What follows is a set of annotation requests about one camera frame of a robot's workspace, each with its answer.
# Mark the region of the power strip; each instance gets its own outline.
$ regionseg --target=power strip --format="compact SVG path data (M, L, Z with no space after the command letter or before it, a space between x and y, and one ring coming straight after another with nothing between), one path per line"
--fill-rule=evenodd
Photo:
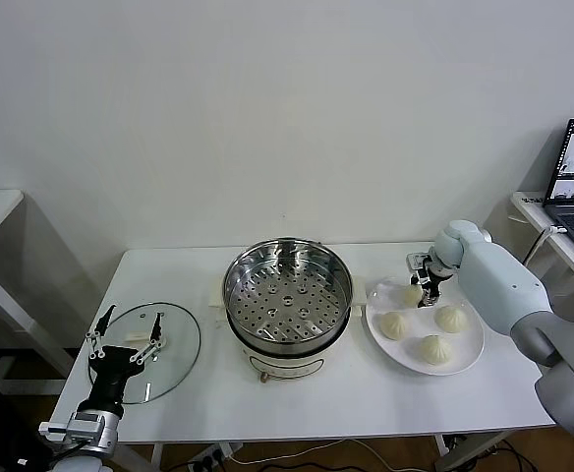
M232 456L235 452L241 449L244 446L242 442L216 442L215 444L211 444L205 450L197 454L192 459L189 459L189 462L201 462L205 457L210 457L212 459L212 468L219 467L219 463L212 457L212 454L216 450L221 450L223 454L224 461L228 459L228 457ZM193 464L190 464L189 471L193 472Z

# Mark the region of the steamed bun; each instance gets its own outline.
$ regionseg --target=steamed bun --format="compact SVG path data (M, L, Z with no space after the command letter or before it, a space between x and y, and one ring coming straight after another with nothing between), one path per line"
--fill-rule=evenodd
M446 339L434 335L426 336L421 341L421 355L423 359L435 366L448 362L453 356L453 348Z
M446 332L460 332L468 327L466 314L458 307L442 307L435 312L435 322Z
M403 293L405 305L411 308L418 307L418 302L423 299L423 287L420 285L409 285Z
M407 335L408 323L402 314L389 312L381 317L380 328L385 337L397 341Z

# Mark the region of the white plate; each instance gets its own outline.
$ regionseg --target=white plate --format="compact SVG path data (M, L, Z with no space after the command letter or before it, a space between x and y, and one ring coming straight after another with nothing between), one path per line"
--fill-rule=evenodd
M368 296L366 305L366 324L376 344L399 364L430 376L452 376L469 369L484 351L484 327L479 315L471 304L459 293L457 283L443 282L438 302L432 307L408 308L403 300L404 290L409 280L398 277L387 278L376 285ZM442 330L434 319L438 308L453 305L461 308L468 318L468 328L458 333ZM409 324L408 334L400 341L394 341L383 335L380 330L380 318L387 312L402 312ZM419 344L421 339L437 334L453 346L453 358L445 364L433 366L421 358Z

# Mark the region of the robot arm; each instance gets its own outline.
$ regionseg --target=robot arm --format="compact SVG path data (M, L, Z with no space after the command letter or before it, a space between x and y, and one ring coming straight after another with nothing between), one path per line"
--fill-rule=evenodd
M484 321L509 335L518 349L545 366L536 392L547 414L574 435L574 323L551 310L541 282L469 221L451 221L428 254L407 258L412 283L432 305L441 281L457 273L460 288Z
M123 417L123 393L130 377L140 374L145 362L163 347L160 314L151 331L149 341L142 349L103 345L101 337L110 323L115 306L99 319L95 329L86 334L89 347L88 365L97 373L90 395L66 424L41 423L38 431L51 441L58 439L65 446L65 456L53 470L58 472L97 472L109 470L101 467L101 458L111 457L117 443L117 426Z

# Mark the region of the metal rim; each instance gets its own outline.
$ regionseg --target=metal rim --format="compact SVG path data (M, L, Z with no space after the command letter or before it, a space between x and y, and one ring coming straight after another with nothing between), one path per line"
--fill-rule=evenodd
M327 349L328 347L331 346L331 344L333 344L335 341L337 341L337 339L339 339L339 337L342 335L342 333L346 330L346 326L348 326L348 322L350 320L350 308L349 308L349 314L346 316L346 319L344 321L343 324L341 324L339 326L339 328L335 331L335 337L333 337L331 340L329 340L328 342L326 342L325 344L321 345L320 347L309 351L305 354L278 354L278 353L273 353L273 352L266 352L263 351L262 349L259 349L257 346L253 346L250 342L248 342L247 339L245 339L238 331L237 329L235 329L233 327L233 322L230 319L230 317L228 318L228 324L230 324L230 327L232 328L232 331L235 333L235 335L237 336L237 339L239 339L242 344L244 344L246 347L248 347L249 349L252 349L253 351L257 352L258 354L265 356L265 357L270 357L270 358L274 358L274 359L302 359L303 357L309 357L309 356L315 356L316 354L319 354L320 352L322 352L323 350Z
M222 282L227 318L237 337L263 355L285 359L332 343L345 327L352 296L350 270L341 258L319 242L300 238L254 244L228 266Z
M121 317L124 317L125 315L127 315L128 313L132 312L133 310L137 309L137 308L143 308L143 307L151 307L153 305L169 305L171 307L176 307L179 308L180 310L187 312L187 315L189 315L191 317L191 319L194 321L194 323L196 324L196 327L198 328L198 352L196 353L196 357L194 358L193 362L191 363L191 367L189 368L189 370L187 371L187 373L180 378L180 380L171 385L170 388L168 388L167 390L163 391L162 393L150 397L149 400L147 401L122 401L121 404L123 405L141 405L143 403L149 403L152 400L155 400L156 398L160 398L162 395L165 395L167 393L169 393L171 390L173 390L176 386L178 386L179 384L182 383L182 381L189 376L189 374L191 373L191 371L193 370L193 367L196 366L196 362L198 361L198 358L200 356L200 351L201 351L201 329L200 329L200 324L198 323L198 320L196 320L196 317L193 316L193 314L187 310L185 307L181 307L180 305L176 305L175 303L169 303L169 302L150 302L150 303L144 303L142 305L137 305L136 307L132 307L129 310L126 310L125 312L123 312L121 315L119 315L118 317L116 317L115 319L113 319L110 324L108 326L112 326L117 320L119 320ZM93 384L94 380L92 379L92 369L90 368L90 366L88 365L88 362L86 360L86 370L88 371L88 379L90 380L90 384Z

